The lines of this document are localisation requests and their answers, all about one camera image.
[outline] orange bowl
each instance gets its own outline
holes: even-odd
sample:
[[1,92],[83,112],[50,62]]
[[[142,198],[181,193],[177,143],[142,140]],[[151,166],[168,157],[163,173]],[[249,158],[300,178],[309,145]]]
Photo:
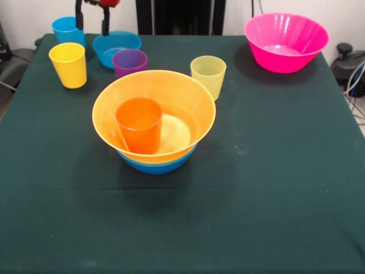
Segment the orange bowl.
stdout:
[[[160,147],[155,154],[130,152],[115,118],[126,100],[146,97],[162,110]],[[131,160],[168,163],[189,153],[209,132],[216,117],[216,105],[209,91],[197,80],[179,72],[147,70],[129,74],[107,86],[92,109],[92,122],[99,136]]]

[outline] plastic bowl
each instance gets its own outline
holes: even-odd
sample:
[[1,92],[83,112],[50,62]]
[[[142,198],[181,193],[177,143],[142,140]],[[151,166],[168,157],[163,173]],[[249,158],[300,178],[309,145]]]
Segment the plastic bowl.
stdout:
[[[126,100],[147,97],[162,110],[160,147],[155,154],[136,154],[125,145],[115,120],[116,109]],[[127,158],[144,164],[168,163],[185,156],[209,132],[216,105],[197,80],[179,72],[146,70],[122,77],[98,96],[92,122],[99,136]]]
[[267,13],[250,19],[245,35],[257,63],[280,73],[301,70],[330,40],[319,23],[289,13]]
[[193,154],[196,147],[197,147],[197,144],[185,156],[183,156],[175,161],[166,163],[166,164],[143,164],[143,163],[139,163],[139,162],[131,160],[130,158],[128,158],[128,157],[124,156],[122,153],[120,153],[118,150],[117,150],[117,152],[127,162],[127,164],[129,164],[131,167],[135,168],[136,170],[138,170],[140,172],[150,174],[150,175],[164,175],[164,174],[170,173],[170,172],[178,169],[179,167],[181,167],[182,164],[184,164],[189,159],[191,154]]
[[129,31],[111,31],[108,36],[99,35],[92,43],[96,55],[100,62],[112,69],[112,56],[124,49],[140,49],[142,45],[141,38]]

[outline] pink bowl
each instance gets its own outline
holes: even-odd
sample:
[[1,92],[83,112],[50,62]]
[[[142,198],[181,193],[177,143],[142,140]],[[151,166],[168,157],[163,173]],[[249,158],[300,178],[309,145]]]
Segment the pink bowl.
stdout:
[[319,23],[289,13],[267,13],[250,19],[245,35],[257,63],[280,73],[301,70],[330,41],[329,33]]

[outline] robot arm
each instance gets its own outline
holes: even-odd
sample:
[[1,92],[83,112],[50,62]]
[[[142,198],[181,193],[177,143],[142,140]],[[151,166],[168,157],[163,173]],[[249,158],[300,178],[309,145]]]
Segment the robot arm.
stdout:
[[102,21],[102,35],[106,36],[109,35],[109,22],[110,22],[110,7],[115,7],[118,5],[120,0],[76,0],[76,27],[79,30],[84,29],[84,18],[83,14],[81,12],[81,5],[82,2],[85,1],[85,3],[90,3],[94,6],[98,5],[100,6],[104,11],[104,20]]

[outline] yellow cup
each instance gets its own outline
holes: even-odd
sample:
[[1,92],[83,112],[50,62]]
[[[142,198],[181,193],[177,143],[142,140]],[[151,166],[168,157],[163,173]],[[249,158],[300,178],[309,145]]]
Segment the yellow cup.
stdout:
[[226,63],[221,58],[206,55],[195,58],[190,64],[190,69],[192,78],[202,83],[216,101],[221,93]]
[[49,57],[62,85],[79,88],[86,83],[85,48],[78,43],[62,43],[54,46]]

